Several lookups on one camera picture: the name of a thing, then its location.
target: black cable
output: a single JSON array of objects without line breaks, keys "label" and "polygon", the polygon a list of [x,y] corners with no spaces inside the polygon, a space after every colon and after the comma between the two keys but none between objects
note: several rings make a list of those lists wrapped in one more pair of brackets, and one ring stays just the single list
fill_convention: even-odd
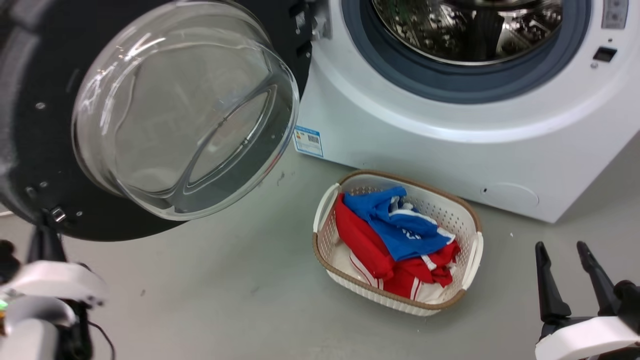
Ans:
[{"label": "black cable", "polygon": [[102,333],[102,335],[104,336],[104,339],[109,343],[109,346],[111,347],[111,360],[116,360],[116,348],[115,346],[113,346],[113,343],[111,342],[111,339],[109,339],[109,336],[107,335],[106,331],[104,331],[104,329],[96,323],[93,323],[93,322],[88,322],[88,323],[89,325],[98,329],[98,331]]}]

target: blue and white sticker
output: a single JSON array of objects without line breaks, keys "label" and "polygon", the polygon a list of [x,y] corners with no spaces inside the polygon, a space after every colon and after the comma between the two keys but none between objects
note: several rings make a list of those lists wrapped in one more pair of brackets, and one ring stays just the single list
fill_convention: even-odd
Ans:
[{"label": "blue and white sticker", "polygon": [[296,141],[296,150],[305,154],[324,157],[322,152],[322,140],[320,133],[306,127],[296,126],[293,132],[293,139]]}]

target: front-loading washing machine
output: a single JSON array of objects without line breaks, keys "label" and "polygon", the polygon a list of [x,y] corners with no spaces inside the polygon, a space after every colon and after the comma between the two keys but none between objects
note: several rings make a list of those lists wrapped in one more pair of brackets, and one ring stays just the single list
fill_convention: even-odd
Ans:
[{"label": "front-loading washing machine", "polygon": [[222,210],[291,137],[553,222],[638,130],[627,0],[1,6],[0,200],[78,238]]}]

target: red garment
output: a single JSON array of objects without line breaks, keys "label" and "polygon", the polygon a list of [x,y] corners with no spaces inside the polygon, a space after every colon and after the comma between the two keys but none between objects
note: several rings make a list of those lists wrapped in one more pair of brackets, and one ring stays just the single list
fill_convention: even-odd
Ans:
[{"label": "red garment", "polygon": [[395,262],[380,236],[343,203],[343,198],[344,194],[340,194],[335,205],[338,234],[365,269],[375,279],[383,280],[385,291],[413,299],[415,294],[412,292],[417,291],[416,278],[419,282],[429,284],[437,282],[442,287],[453,282],[448,265],[455,261],[455,256],[460,252],[458,242],[453,241],[429,255],[431,262],[436,265],[433,270],[429,270],[422,258]]}]

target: gray floor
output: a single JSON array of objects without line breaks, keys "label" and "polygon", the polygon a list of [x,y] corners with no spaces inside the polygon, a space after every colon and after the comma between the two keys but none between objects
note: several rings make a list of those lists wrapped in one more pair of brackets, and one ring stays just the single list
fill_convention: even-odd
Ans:
[{"label": "gray floor", "polygon": [[[311,249],[324,191],[350,169],[291,147],[262,186],[231,208],[125,243],[66,239],[73,260],[111,286],[92,313],[119,359],[534,359],[540,335],[534,244],[544,241],[574,315],[597,304],[575,242],[614,282],[640,282],[636,139],[556,225],[475,205],[482,265],[467,296],[430,318],[373,304],[333,283]],[[29,225],[0,218],[24,253]],[[94,334],[96,359],[108,359]]]}]

